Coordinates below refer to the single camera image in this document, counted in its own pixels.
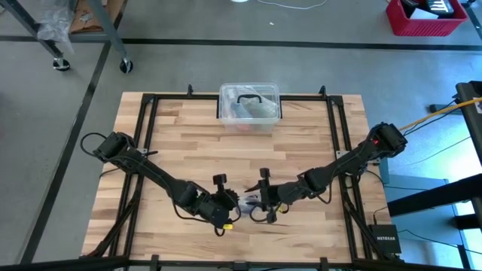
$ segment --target wooden table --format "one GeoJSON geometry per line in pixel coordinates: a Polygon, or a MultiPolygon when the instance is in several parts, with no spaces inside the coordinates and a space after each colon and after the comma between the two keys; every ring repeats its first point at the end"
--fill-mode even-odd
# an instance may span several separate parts
{"type": "MultiPolygon", "coordinates": [[[[114,131],[133,135],[142,94],[123,94],[114,131]]],[[[355,147],[368,133],[365,110],[361,96],[345,95],[343,99],[355,147]]],[[[225,173],[226,187],[239,194],[257,183],[262,167],[270,168],[271,183],[279,184],[294,181],[296,174],[306,169],[332,162],[334,150],[326,104],[285,101],[282,110],[283,119],[273,134],[242,135],[224,131],[215,118],[216,101],[161,100],[150,148],[159,154],[150,160],[176,178],[195,181],[212,192],[212,176],[225,173]]],[[[335,117],[339,141],[343,143],[339,117],[335,117]]],[[[139,146],[143,144],[145,127],[139,146]]],[[[112,168],[106,165],[104,170],[112,168]]],[[[378,173],[377,167],[370,169],[378,173]]],[[[121,171],[101,178],[83,254],[92,251],[114,224],[123,182],[121,171]]],[[[318,262],[320,257],[327,257],[331,263],[349,263],[337,178],[332,188],[330,205],[317,199],[298,201],[288,214],[278,215],[275,224],[256,224],[243,217],[220,238],[210,224],[177,218],[166,192],[146,180],[131,259],[149,260],[152,254],[159,254],[162,260],[318,262]]],[[[364,174],[360,189],[367,224],[371,224],[374,211],[386,206],[383,186],[374,175],[364,174]]],[[[377,220],[390,223],[386,209],[377,213],[377,220]]],[[[353,225],[358,256],[363,257],[361,234],[354,222],[353,225]]],[[[124,247],[125,232],[121,234],[119,251],[124,247]]]]}

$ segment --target black cable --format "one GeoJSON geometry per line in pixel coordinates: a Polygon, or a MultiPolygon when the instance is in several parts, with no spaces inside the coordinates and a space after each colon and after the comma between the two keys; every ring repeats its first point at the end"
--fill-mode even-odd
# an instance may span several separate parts
{"type": "Polygon", "coordinates": [[[214,227],[214,233],[216,234],[217,237],[222,237],[225,233],[226,233],[226,230],[223,229],[221,231],[221,233],[218,232],[218,228],[217,227],[214,227]]]}
{"type": "MultiPolygon", "coordinates": [[[[383,183],[382,177],[380,177],[377,173],[372,172],[372,171],[370,171],[370,170],[365,170],[365,172],[368,172],[368,173],[371,173],[371,174],[375,175],[375,176],[380,180],[380,182],[382,183],[383,188],[395,188],[395,189],[402,189],[402,190],[418,190],[418,191],[427,191],[427,190],[428,190],[428,189],[423,189],[423,188],[394,187],[394,186],[385,185],[385,184],[383,183]]],[[[361,179],[361,175],[358,176],[357,182],[360,182],[360,179],[361,179]]]]}
{"type": "MultiPolygon", "coordinates": [[[[442,109],[445,109],[447,107],[449,107],[450,105],[452,105],[453,103],[455,102],[455,100],[453,100],[452,102],[449,102],[447,105],[445,105],[443,108],[440,108],[439,110],[442,110],[442,109]]],[[[415,126],[413,126],[412,128],[408,129],[407,131],[404,132],[404,136],[406,136],[409,132],[411,132],[412,130],[414,130],[419,124],[421,123],[417,123],[415,126]]]]}
{"type": "Polygon", "coordinates": [[[428,123],[425,123],[425,124],[423,124],[422,126],[416,128],[416,129],[413,129],[413,130],[411,130],[410,132],[407,132],[407,133],[404,134],[404,135],[405,135],[405,136],[408,136],[408,135],[410,135],[412,132],[416,132],[416,131],[422,129],[423,127],[429,125],[430,123],[434,123],[434,122],[437,121],[437,120],[443,119],[444,117],[452,114],[452,113],[453,113],[454,111],[456,111],[456,110],[458,110],[458,108],[457,108],[457,109],[453,109],[452,111],[448,111],[448,112],[445,113],[445,115],[443,115],[442,117],[439,117],[439,118],[436,118],[436,119],[434,119],[434,120],[432,120],[432,121],[429,121],[428,123]]]}
{"type": "Polygon", "coordinates": [[[378,210],[376,210],[376,211],[374,212],[374,224],[375,224],[375,225],[377,225],[377,218],[375,217],[376,213],[377,213],[378,211],[382,211],[382,210],[387,209],[387,208],[388,208],[388,206],[385,206],[385,207],[380,208],[380,209],[378,209],[378,210]]]}
{"type": "MultiPolygon", "coordinates": [[[[148,157],[149,155],[157,154],[157,153],[158,153],[158,151],[150,151],[150,152],[148,152],[148,153],[146,153],[146,154],[143,154],[142,156],[143,156],[143,157],[148,157]]],[[[102,178],[104,175],[106,175],[106,174],[108,174],[108,173],[110,173],[110,172],[114,172],[114,171],[116,171],[116,170],[119,170],[119,168],[110,169],[110,170],[104,171],[104,172],[100,173],[99,178],[102,178]]]]}
{"type": "Polygon", "coordinates": [[[256,223],[266,222],[268,220],[267,218],[257,219],[255,217],[253,217],[253,212],[255,211],[256,208],[260,208],[260,207],[259,206],[253,206],[253,208],[249,211],[249,218],[251,218],[251,220],[256,222],[256,223]]]}
{"type": "MultiPolygon", "coordinates": [[[[435,240],[432,240],[432,239],[429,239],[429,238],[425,238],[425,237],[418,236],[418,235],[416,235],[415,233],[412,233],[412,232],[409,231],[409,230],[401,230],[401,231],[399,231],[398,233],[403,233],[403,232],[407,232],[407,233],[409,233],[409,234],[411,234],[411,235],[413,235],[413,236],[415,236],[415,237],[418,237],[418,238],[420,238],[420,239],[424,239],[424,240],[427,240],[427,241],[430,241],[430,242],[436,242],[436,243],[439,243],[439,244],[442,244],[442,245],[448,245],[448,246],[451,246],[451,247],[453,247],[453,248],[458,248],[458,246],[456,246],[456,245],[451,245],[451,244],[447,244],[446,242],[435,241],[435,240]]],[[[469,251],[469,252],[472,252],[472,253],[475,253],[475,254],[480,254],[480,255],[482,255],[482,252],[472,251],[472,250],[470,250],[470,249],[465,249],[465,250],[466,250],[466,251],[469,251]]]]}
{"type": "Polygon", "coordinates": [[[226,195],[227,195],[227,197],[229,197],[229,199],[236,205],[236,209],[237,209],[237,212],[238,212],[238,217],[237,217],[235,220],[231,221],[231,223],[234,223],[234,222],[238,221],[238,220],[241,218],[241,208],[239,207],[239,203],[238,203],[236,200],[234,200],[233,197],[232,197],[230,194],[226,193],[226,195]]]}
{"type": "MultiPolygon", "coordinates": [[[[317,199],[319,199],[321,202],[323,202],[324,204],[330,204],[331,203],[331,184],[333,184],[333,182],[330,183],[330,186],[329,186],[329,189],[330,189],[330,192],[328,193],[328,199],[325,200],[323,198],[321,198],[319,195],[315,195],[317,199]]],[[[310,194],[314,194],[313,190],[307,188],[307,187],[302,187],[304,190],[308,191],[308,193],[310,194]]]]}
{"type": "Polygon", "coordinates": [[[81,138],[81,142],[80,142],[80,146],[81,146],[81,150],[86,154],[86,155],[89,155],[91,157],[95,157],[97,158],[97,156],[95,156],[93,153],[87,151],[84,147],[84,140],[89,137],[89,136],[93,136],[93,135],[96,135],[96,136],[100,136],[102,137],[103,139],[107,139],[107,137],[105,137],[105,135],[99,133],[99,132],[89,132],[88,134],[82,136],[81,138]]]}
{"type": "Polygon", "coordinates": [[[104,172],[100,173],[99,178],[102,178],[105,174],[108,174],[108,173],[110,173],[110,172],[114,172],[114,171],[116,171],[116,170],[119,170],[119,168],[110,169],[110,170],[104,171],[104,172]]]}

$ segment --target cardboard box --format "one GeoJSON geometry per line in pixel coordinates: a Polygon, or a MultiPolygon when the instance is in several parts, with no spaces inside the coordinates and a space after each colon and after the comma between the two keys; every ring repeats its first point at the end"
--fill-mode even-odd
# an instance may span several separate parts
{"type": "MultiPolygon", "coordinates": [[[[108,0],[105,9],[107,10],[111,22],[114,22],[115,18],[117,18],[121,12],[123,3],[124,0],[108,0]]],[[[72,21],[72,25],[70,25],[70,33],[101,31],[103,31],[102,26],[94,16],[88,1],[78,0],[77,7],[75,8],[75,17],[72,21]]]]}

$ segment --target concrete floor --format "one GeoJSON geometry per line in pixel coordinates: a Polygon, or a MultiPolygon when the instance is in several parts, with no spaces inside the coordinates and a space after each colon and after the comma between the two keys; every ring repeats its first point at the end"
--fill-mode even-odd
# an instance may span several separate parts
{"type": "MultiPolygon", "coordinates": [[[[37,11],[37,3],[21,3],[37,11]]],[[[332,0],[310,11],[253,0],[245,4],[131,1],[119,33],[125,38],[482,45],[470,22],[446,38],[396,37],[387,24],[385,7],[384,0],[332,0]]],[[[474,10],[482,20],[482,8],[474,10]]],[[[5,12],[0,14],[0,35],[27,33],[5,12]]],[[[101,48],[101,44],[75,44],[75,54],[66,55],[72,70],[59,73],[51,69],[51,57],[40,45],[0,43],[0,62],[6,64],[0,68],[0,171],[7,177],[0,181],[0,265],[19,259],[101,48]]],[[[227,82],[272,81],[284,93],[316,93],[324,84],[330,94],[362,94],[370,125],[385,121],[401,126],[425,116],[429,104],[448,103],[455,84],[482,80],[481,52],[171,45],[127,45],[127,49],[134,71],[120,73],[120,56],[111,50],[81,135],[111,131],[123,91],[184,93],[188,84],[198,91],[218,91],[227,82]]],[[[390,168],[394,174],[450,180],[473,175],[481,169],[473,162],[477,158],[470,141],[406,166],[466,136],[461,117],[446,117],[410,135],[407,150],[390,160],[390,168]],[[461,157],[462,150],[471,152],[461,157]]],[[[76,147],[36,261],[79,255],[101,167],[76,147]]],[[[450,247],[412,240],[402,246],[409,262],[460,266],[457,251],[450,247]]]]}

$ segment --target red crate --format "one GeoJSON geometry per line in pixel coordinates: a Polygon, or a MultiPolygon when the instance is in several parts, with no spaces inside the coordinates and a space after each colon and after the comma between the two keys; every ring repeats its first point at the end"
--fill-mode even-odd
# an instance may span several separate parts
{"type": "Polygon", "coordinates": [[[458,0],[449,0],[454,17],[451,19],[408,19],[400,0],[391,0],[386,8],[386,15],[392,26],[393,34],[399,36],[447,36],[467,20],[467,13],[458,0]]]}

